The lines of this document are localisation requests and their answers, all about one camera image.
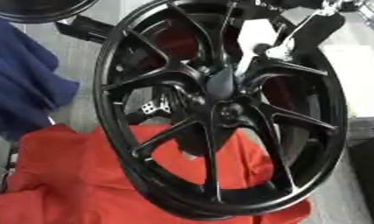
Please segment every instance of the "rim lip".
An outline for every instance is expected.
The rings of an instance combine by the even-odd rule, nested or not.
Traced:
[[[141,21],[145,19],[147,14],[150,14],[150,11],[154,10],[162,3],[166,2],[166,0],[157,0],[151,3],[147,3],[136,10],[134,10],[130,15],[124,18],[110,33],[108,39],[102,46],[102,50],[98,57],[98,61],[95,67],[95,80],[94,80],[94,99],[95,99],[95,109],[98,115],[98,119],[104,128],[104,131],[107,135],[107,138],[110,141],[111,146],[113,147],[116,154],[121,158],[122,167],[125,170],[140,172],[142,167],[139,167],[139,164],[135,164],[131,158],[123,157],[123,149],[126,145],[128,145],[128,140],[124,138],[124,136],[118,135],[116,130],[116,124],[114,121],[109,119],[109,115],[111,115],[111,110],[109,104],[106,103],[106,94],[101,90],[102,80],[104,77],[108,76],[108,71],[111,65],[111,61],[113,60],[113,55],[116,52],[116,47],[121,41],[122,30],[131,24],[135,24],[137,21]],[[182,1],[187,3],[194,3],[194,0],[187,0]],[[217,3],[220,4],[221,1],[204,1],[204,3]],[[314,61],[316,61],[319,65],[324,65],[327,68],[329,73],[329,83],[325,82],[326,85],[335,85],[336,87],[328,87],[328,96],[329,99],[332,100],[331,105],[331,116],[335,118],[340,118],[337,121],[338,126],[338,137],[335,140],[331,140],[330,145],[327,146],[327,150],[330,151],[330,156],[326,163],[322,166],[321,171],[319,171],[316,176],[311,179],[308,184],[299,188],[299,191],[293,192],[288,194],[286,197],[282,197],[270,203],[264,203],[263,205],[220,205],[212,204],[212,203],[201,203],[201,201],[195,201],[195,199],[186,199],[183,196],[179,196],[176,193],[172,193],[169,187],[163,188],[160,185],[156,185],[155,182],[151,182],[151,184],[156,185],[156,187],[162,191],[165,191],[170,198],[175,198],[177,200],[186,201],[190,206],[201,207],[204,211],[212,212],[214,214],[225,213],[231,215],[248,215],[248,214],[264,214],[269,212],[274,212],[280,209],[284,209],[286,207],[290,207],[301,200],[305,199],[315,188],[319,186],[322,182],[324,182],[330,175],[330,173],[334,170],[335,166],[340,160],[342,156],[342,152],[345,145],[346,139],[346,132],[347,132],[347,107],[344,98],[344,94],[342,88],[340,87],[340,82],[337,79],[337,76],[329,64],[326,57],[320,52],[316,50],[311,54]],[[149,201],[152,202],[150,197],[147,196],[146,189],[139,189],[139,187],[135,188],[145,196]]]
[[[69,7],[65,10],[55,11],[53,13],[37,14],[12,14],[0,11],[0,18],[4,18],[13,23],[19,24],[45,24],[59,21],[64,18],[70,18],[91,8],[99,0],[85,0]]]

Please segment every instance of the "wheel rim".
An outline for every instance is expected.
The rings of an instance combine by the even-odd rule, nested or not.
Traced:
[[[82,13],[98,0],[0,0],[0,17],[23,24],[43,24]]]
[[[215,77],[213,74],[219,74],[225,69],[231,70],[239,60],[237,51],[231,53],[231,50],[226,49],[224,36],[227,34],[224,33],[229,26],[237,27],[240,24],[239,15],[243,8],[235,3],[226,3],[157,1],[142,6],[124,19],[109,35],[96,66],[97,114],[123,163],[127,177],[150,202],[167,212],[189,219],[218,220],[234,215],[268,213],[305,199],[334,169],[342,154],[346,136],[347,114],[339,81],[327,60],[317,50],[311,55],[297,59],[297,64],[259,59],[258,66],[249,70],[249,74],[253,74],[251,78],[245,79],[242,85],[236,87],[231,96],[221,100],[213,99],[215,97],[207,90],[211,76]],[[205,17],[203,12],[208,6],[208,16]],[[221,22],[216,22],[215,28],[210,29],[207,20],[210,20],[213,14],[222,15],[222,20],[211,19]],[[160,23],[163,18],[184,23],[186,29],[194,33],[197,39],[195,56],[188,61],[181,62],[180,59],[174,58],[169,49],[163,50],[165,46],[156,47],[155,41],[150,39],[153,34],[166,29],[163,28],[163,23]],[[291,26],[283,18],[279,18],[276,23]],[[143,75],[128,72],[128,66],[120,62],[122,56],[128,54],[127,50],[121,50],[127,49],[126,46],[131,46],[128,51],[134,53],[137,46],[143,48],[148,52],[147,55],[155,58],[156,62],[153,64],[160,66],[148,65],[148,71],[144,71]],[[150,64],[140,60],[139,65],[143,65],[142,63]],[[117,71],[121,70],[117,68],[120,64],[123,64],[122,72]],[[270,91],[265,91],[267,85],[271,88],[278,87],[272,84],[275,82],[291,83],[287,79],[300,80],[308,86],[301,92],[307,93],[303,98],[309,98],[309,113],[302,111],[302,105],[292,111],[281,108],[279,106],[283,97],[282,100],[280,97],[276,100],[270,96]],[[290,91],[289,88],[295,84],[283,83],[286,91],[292,92],[289,95],[300,94],[298,90],[296,93]],[[120,109],[120,102],[123,97],[129,96],[132,89],[147,86],[166,86],[172,89],[170,92],[182,95],[182,99],[189,101],[189,113],[164,133],[148,142],[137,144],[127,125],[127,116],[123,108]],[[257,93],[261,92],[269,98],[269,103],[259,99],[258,96],[261,94]],[[228,119],[225,116],[224,121],[223,109],[236,114],[236,119]],[[285,125],[280,127],[280,134],[276,131],[274,123]],[[150,159],[158,145],[173,138],[172,134],[192,125],[199,125],[204,129],[207,140],[205,145],[210,148],[192,152],[204,156],[206,166],[212,168],[207,169],[207,178],[203,185],[186,182]],[[214,140],[216,134],[213,133],[226,132],[225,136],[229,136],[233,133],[234,127],[254,130],[263,140],[274,164],[274,173],[270,181],[247,189],[220,189],[217,184],[215,153],[220,148],[221,141]],[[304,140],[298,138],[295,142],[304,143],[294,144],[294,141],[286,141],[287,138],[297,136],[297,133],[303,133]],[[296,159],[290,158],[293,161],[288,166],[283,148],[296,147],[294,145],[301,147],[302,151],[296,153]]]

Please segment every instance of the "red fabric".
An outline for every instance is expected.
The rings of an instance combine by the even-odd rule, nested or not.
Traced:
[[[137,126],[144,141],[165,127]],[[175,142],[161,146],[154,158],[176,175],[204,180],[204,163],[187,161]],[[251,186],[272,174],[269,159],[237,132],[217,153],[222,188]],[[307,201],[258,217],[236,217],[211,224],[291,224],[310,213]],[[143,199],[123,175],[101,129],[77,134],[63,125],[25,136],[16,174],[0,195],[0,224],[205,223],[174,217]]]

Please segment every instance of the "blue cloth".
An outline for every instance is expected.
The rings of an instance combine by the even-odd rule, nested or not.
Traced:
[[[0,136],[18,140],[42,129],[49,112],[73,100],[79,84],[54,74],[57,66],[51,52],[0,18]]]

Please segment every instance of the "white paper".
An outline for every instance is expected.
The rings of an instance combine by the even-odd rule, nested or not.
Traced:
[[[270,21],[266,18],[245,20],[238,35],[238,44],[243,51],[243,58],[236,70],[236,76],[243,74],[255,56],[254,48],[258,44],[272,46],[277,38],[277,33]]]
[[[342,83],[350,111],[374,117],[374,52],[368,45],[326,45],[328,57]]]

